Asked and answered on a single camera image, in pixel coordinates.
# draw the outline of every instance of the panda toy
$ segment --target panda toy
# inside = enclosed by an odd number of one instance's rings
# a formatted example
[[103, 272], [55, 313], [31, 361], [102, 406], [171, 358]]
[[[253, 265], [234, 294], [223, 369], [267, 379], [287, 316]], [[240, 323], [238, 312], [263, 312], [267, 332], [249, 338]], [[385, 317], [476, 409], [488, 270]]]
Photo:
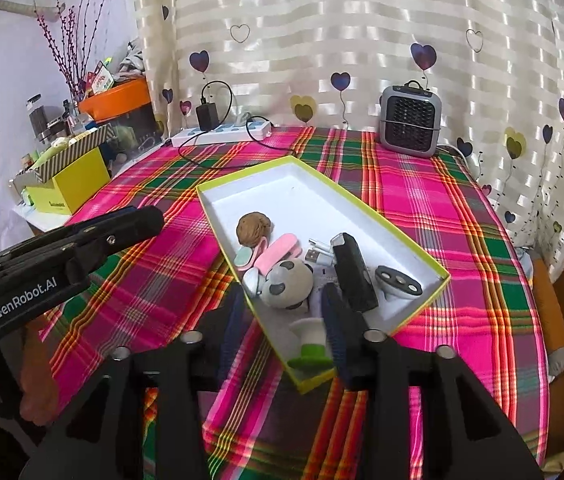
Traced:
[[306, 304], [313, 288], [313, 269], [300, 258], [276, 263], [266, 276], [255, 268], [249, 269], [242, 284], [253, 298], [272, 308], [294, 310]]

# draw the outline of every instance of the human hand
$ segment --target human hand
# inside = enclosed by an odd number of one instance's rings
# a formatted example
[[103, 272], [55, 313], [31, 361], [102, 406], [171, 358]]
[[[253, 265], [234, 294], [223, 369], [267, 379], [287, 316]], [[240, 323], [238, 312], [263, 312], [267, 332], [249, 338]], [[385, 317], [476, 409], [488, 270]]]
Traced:
[[38, 426], [44, 426], [54, 418], [58, 402], [57, 384], [51, 374], [44, 345], [38, 336], [38, 331], [45, 325], [43, 317], [27, 325], [20, 371], [23, 392], [20, 415]]

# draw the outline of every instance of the white wall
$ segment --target white wall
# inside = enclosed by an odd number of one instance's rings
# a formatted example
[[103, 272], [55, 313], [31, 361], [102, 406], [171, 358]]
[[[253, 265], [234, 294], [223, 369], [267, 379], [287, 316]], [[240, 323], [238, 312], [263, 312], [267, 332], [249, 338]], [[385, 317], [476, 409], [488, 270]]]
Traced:
[[[33, 0], [10, 1], [33, 3]], [[52, 6], [56, 2], [35, 1], [40, 6]], [[78, 6], [80, 2], [60, 1], [66, 2], [67, 7]], [[119, 52], [137, 36], [131, 1], [108, 0], [105, 4], [92, 50], [93, 65], [98, 59]], [[50, 27], [53, 32], [59, 32], [59, 22], [51, 23]], [[62, 101], [70, 96], [38, 22], [0, 10], [0, 251], [31, 236], [26, 222], [11, 210], [14, 201], [8, 181], [21, 169], [20, 158], [38, 147], [25, 105], [27, 99], [38, 93], [42, 94], [43, 105], [53, 107], [54, 116], [59, 114]]]

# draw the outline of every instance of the red berry branch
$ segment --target red berry branch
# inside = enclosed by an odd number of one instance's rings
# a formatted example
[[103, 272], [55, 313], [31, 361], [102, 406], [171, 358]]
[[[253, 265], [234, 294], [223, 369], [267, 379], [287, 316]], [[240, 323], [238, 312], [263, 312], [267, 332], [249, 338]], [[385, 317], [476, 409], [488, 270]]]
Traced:
[[[89, 46], [87, 49], [87, 12], [89, 6], [91, 5], [91, 0], [86, 0], [84, 5], [84, 12], [82, 12], [82, 6], [85, 0], [80, 0], [80, 5], [78, 6], [77, 12], [75, 6], [71, 6], [62, 12], [60, 6], [60, 0], [57, 0], [57, 12], [60, 16], [60, 31], [62, 33], [62, 43], [61, 47], [58, 47], [56, 39], [53, 37], [44, 15], [38, 13], [36, 10], [36, 17], [38, 23], [42, 28], [42, 33], [48, 47], [51, 50], [53, 59], [56, 62], [57, 67], [64, 76], [66, 85], [69, 87], [71, 92], [71, 97], [74, 101], [81, 101], [84, 98], [84, 92], [86, 90], [86, 75], [87, 68], [89, 64], [89, 58], [91, 57], [91, 47], [95, 38], [96, 31], [98, 30], [98, 23], [102, 15], [102, 8], [106, 0], [101, 0], [100, 8], [98, 9], [98, 15], [93, 22], [93, 28], [91, 31], [91, 38], [89, 40]], [[82, 20], [82, 34], [80, 36], [80, 20]]]

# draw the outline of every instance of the orange container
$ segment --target orange container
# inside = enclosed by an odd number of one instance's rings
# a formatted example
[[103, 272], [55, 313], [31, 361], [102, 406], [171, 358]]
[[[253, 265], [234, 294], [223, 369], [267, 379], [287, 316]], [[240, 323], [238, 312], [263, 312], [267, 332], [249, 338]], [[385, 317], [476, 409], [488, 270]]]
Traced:
[[89, 114], [97, 123], [109, 121], [140, 106], [149, 104], [151, 96], [145, 78], [133, 79], [111, 90], [86, 98], [78, 110]]

